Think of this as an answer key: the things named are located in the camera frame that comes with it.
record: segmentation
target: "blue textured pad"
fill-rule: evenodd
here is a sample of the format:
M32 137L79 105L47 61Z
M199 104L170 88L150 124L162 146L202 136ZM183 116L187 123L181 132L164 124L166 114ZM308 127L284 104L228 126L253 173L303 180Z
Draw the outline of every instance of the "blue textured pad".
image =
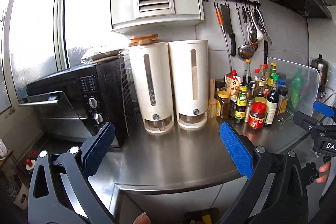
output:
M252 156L227 122L220 125L219 135L239 173L250 179L253 174Z
M83 159L83 175L88 178L93 176L100 166L104 156L109 150L111 143L114 140L115 129L114 125L110 124L105 128L105 131L95 141L92 149L85 155Z
M323 115L326 115L327 117L331 118L335 116L334 109L330 106L327 106L325 104L322 104L318 101L315 101L313 103L313 109L317 111L318 113L321 113Z

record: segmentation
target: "yellow jar lid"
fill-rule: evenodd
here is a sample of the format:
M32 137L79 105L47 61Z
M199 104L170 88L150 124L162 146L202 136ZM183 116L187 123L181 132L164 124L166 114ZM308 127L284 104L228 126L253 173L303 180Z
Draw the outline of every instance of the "yellow jar lid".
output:
M239 87L239 90L241 90L241 91L247 91L247 86L245 86L245 85L241 85L241 86Z
M260 103L263 103L263 104L266 104L266 102L267 102L266 98L264 98L264 97L260 97L260 96L255 97L255 98L254 98L254 101L255 101L255 102L260 102Z
M230 92L226 90L221 90L218 92L218 97L220 98L229 98L229 96L230 96Z

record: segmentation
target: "screw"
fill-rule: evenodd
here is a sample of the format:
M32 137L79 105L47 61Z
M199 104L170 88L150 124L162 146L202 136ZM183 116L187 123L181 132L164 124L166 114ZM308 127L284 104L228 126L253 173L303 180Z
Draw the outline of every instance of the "screw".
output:
M294 158L296 154L295 154L294 151L289 150L289 151L288 151L288 155L289 155L290 157Z
M41 151L39 154L41 158L45 157L46 155L47 155L47 152L45 150Z
M79 147L78 146L73 146L70 148L70 153L71 154L76 154L79 151Z
M257 146L256 150L259 153L263 153L263 152L265 152L265 147L263 147L263 146Z

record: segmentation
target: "stainless steel kettle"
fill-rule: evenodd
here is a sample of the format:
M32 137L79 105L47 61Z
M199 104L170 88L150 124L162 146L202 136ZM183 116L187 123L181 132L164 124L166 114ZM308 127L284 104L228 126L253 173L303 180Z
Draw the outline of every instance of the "stainless steel kettle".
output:
M319 58L314 58L311 61L312 68L318 70L320 75L319 86L325 87L328 82L328 71L329 71L329 63L327 60L322 59L322 54L319 54Z

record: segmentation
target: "white grain dispenser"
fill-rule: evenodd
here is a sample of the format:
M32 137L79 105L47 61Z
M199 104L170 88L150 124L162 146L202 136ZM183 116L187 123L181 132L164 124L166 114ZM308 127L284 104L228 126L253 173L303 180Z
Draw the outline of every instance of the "white grain dispenser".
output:
M169 42L177 122L185 128L198 128L207 121L208 41Z
M128 47L144 127L164 133L174 126L168 43Z

